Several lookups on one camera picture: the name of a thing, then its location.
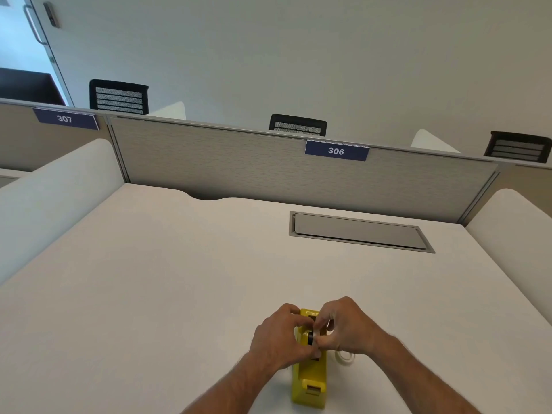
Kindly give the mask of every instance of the mesh chair back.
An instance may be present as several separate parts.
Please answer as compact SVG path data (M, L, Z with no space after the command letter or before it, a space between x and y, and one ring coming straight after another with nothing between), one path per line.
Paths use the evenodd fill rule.
M147 115L149 86L110 80L90 80L90 108Z
M309 136L326 136L327 122L298 116L272 115L270 131L302 133Z
M492 131L485 155L545 163L551 147L552 139L544 136Z

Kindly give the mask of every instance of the person's left hand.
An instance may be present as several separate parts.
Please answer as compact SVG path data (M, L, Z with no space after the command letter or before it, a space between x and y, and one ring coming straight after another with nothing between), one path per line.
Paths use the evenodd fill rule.
M318 345L299 344L293 329L306 326L312 328L314 321L299 315L299 308L284 304L263 321L255 330L249 353L259 363L266 364L272 374L309 358L320 357Z

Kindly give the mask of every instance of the hand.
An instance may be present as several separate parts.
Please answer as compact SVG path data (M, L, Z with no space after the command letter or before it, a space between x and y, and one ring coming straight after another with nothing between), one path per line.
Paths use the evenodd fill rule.
M376 346L388 337L348 296L322 306L313 328L318 331L325 326L333 333L314 336L314 341L322 350L344 350L372 357Z
M263 321L255 330L249 353L261 364L266 364L272 373L309 358L320 357L318 346L299 344L294 328L312 328L314 321L299 314L299 308L284 304Z

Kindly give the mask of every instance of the forearm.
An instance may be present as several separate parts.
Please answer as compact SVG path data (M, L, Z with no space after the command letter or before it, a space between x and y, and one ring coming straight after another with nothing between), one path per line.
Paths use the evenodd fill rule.
M274 372L247 353L182 414L246 414Z
M464 397L418 361L395 337L383 333L371 358L413 414L477 414Z

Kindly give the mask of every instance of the person's right hand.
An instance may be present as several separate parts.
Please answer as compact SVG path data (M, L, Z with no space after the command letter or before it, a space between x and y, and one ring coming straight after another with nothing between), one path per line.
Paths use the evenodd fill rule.
M372 357L376 346L388 336L348 296L322 306L313 329L318 331L326 326L332 334L314 337L321 350L343 350Z

